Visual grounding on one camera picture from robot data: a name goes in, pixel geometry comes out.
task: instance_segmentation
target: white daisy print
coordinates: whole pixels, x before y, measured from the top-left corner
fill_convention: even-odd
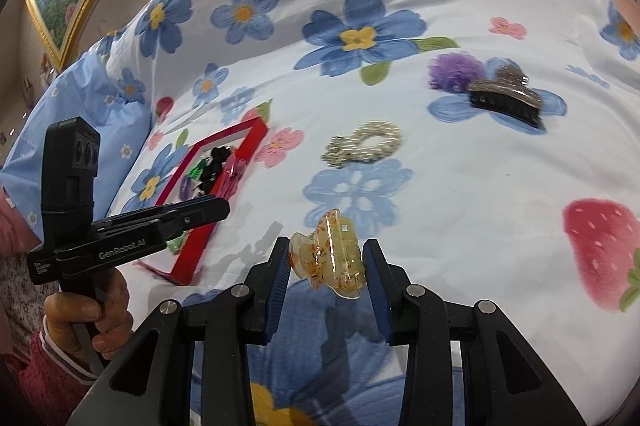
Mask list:
[[[120,155],[122,156],[123,159],[129,159],[132,153],[133,153],[133,150],[129,145],[124,145],[120,149]]]

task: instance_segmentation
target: pearl bracelet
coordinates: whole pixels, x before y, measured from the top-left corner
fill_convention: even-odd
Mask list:
[[[363,146],[366,139],[378,135],[384,137],[382,143]],[[368,121],[351,135],[336,135],[326,146],[320,159],[329,166],[343,167],[348,161],[372,162],[390,156],[402,144],[402,133],[397,125],[388,121]]]

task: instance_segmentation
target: yellow hair claw clip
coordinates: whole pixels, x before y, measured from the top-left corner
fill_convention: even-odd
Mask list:
[[[293,234],[289,263],[314,289],[324,283],[343,298],[359,298],[367,282],[353,222],[340,216],[340,210],[325,213],[311,235]]]

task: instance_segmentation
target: silver bolt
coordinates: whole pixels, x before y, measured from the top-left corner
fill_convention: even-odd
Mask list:
[[[162,314],[172,314],[178,310],[178,304],[174,300],[165,300],[160,304]]]
[[[249,294],[249,288],[243,284],[239,283],[238,285],[234,285],[231,288],[231,296],[235,296],[236,298],[246,296]]]
[[[422,285],[418,285],[417,283],[412,283],[411,285],[408,285],[406,288],[406,293],[409,296],[423,296],[424,293],[426,293],[426,289],[422,286]]]
[[[489,300],[482,300],[478,304],[478,308],[484,314],[493,314],[495,312],[495,303]]]

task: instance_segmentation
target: light blue flower print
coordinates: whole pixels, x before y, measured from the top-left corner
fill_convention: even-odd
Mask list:
[[[185,305],[207,301],[219,291],[191,295]],[[194,352],[191,409],[202,411],[202,343]],[[357,300],[327,287],[314,291],[301,280],[287,289],[278,330],[267,346],[248,345],[254,392],[269,395],[273,409],[293,409],[305,421],[325,426],[397,426],[404,377],[371,383],[392,355],[376,325],[367,289]],[[269,416],[255,399],[256,418]]]
[[[122,78],[118,80],[118,90],[128,102],[145,102],[143,96],[146,91],[145,84],[133,76],[129,67],[122,69]]]
[[[182,145],[171,153],[172,147],[171,143],[166,145],[156,155],[151,168],[140,172],[131,186],[131,191],[135,195],[126,202],[122,208],[122,213],[148,208],[156,203],[162,190],[169,182],[171,172],[180,164],[180,161],[184,159],[189,151],[188,146]]]
[[[618,47],[620,56],[625,60],[635,60],[640,54],[640,40],[629,23],[622,18],[612,0],[609,1],[609,25],[600,31],[600,36]]]
[[[211,23],[226,29],[226,42],[239,44],[246,36],[266,40],[273,34],[273,22],[266,15],[280,0],[231,0],[231,4],[217,7],[211,13]]]
[[[204,76],[198,78],[193,84],[193,95],[196,96],[193,101],[193,108],[197,108],[200,105],[209,103],[216,99],[220,92],[218,87],[226,79],[229,74],[229,69],[226,67],[218,68],[215,63],[207,64],[204,71]]]
[[[247,103],[254,98],[255,89],[249,87],[239,87],[234,90],[228,98],[220,102],[220,110],[223,116],[220,121],[223,125],[228,125],[240,117]]]
[[[497,70],[506,65],[516,66],[519,68],[518,64],[512,60],[507,60],[505,58],[491,58],[484,65],[486,77],[495,80]],[[543,100],[540,116],[566,116],[566,103],[560,96],[547,90],[532,90],[537,92]],[[466,121],[474,116],[486,113],[501,125],[517,130],[518,132],[526,133],[528,135],[540,135],[546,133],[544,125],[541,125],[541,127],[537,129],[523,123],[515,117],[472,107],[469,101],[469,94],[467,92],[442,96],[435,101],[432,101],[427,106],[427,111],[438,121],[442,121],[444,123],[460,123],[460,121]]]
[[[315,228],[322,215],[338,208],[353,221],[361,239],[375,237],[380,228],[399,222],[399,211],[391,197],[413,174],[398,159],[351,162],[344,168],[322,170],[302,190],[306,199],[316,204],[306,214],[305,226]]]
[[[172,54],[182,45],[179,24],[191,18],[191,0],[151,0],[136,24],[134,34],[141,34],[140,52],[148,58],[156,57],[158,42]]]
[[[111,53],[111,46],[113,42],[117,42],[122,38],[122,35],[127,31],[128,26],[124,26],[122,29],[118,29],[117,31],[110,31],[104,36],[100,44],[98,44],[98,48],[95,50],[100,56],[107,56]]]
[[[580,67],[574,67],[573,65],[567,65],[566,69],[568,71],[571,71],[571,72],[575,73],[575,74],[579,74],[580,76],[583,76],[583,77],[587,78],[588,80],[591,80],[594,83],[597,83],[598,85],[600,85],[601,87],[603,87],[605,89],[609,89],[611,87],[609,82],[606,82],[605,80],[601,79],[600,76],[597,76],[595,74],[590,74],[586,70],[581,69]]]
[[[325,10],[315,10],[302,28],[307,42],[321,46],[305,54],[294,69],[322,64],[322,76],[340,76],[362,62],[400,60],[418,53],[409,38],[420,36],[427,24],[411,10],[386,14],[382,0],[345,0],[344,22]]]

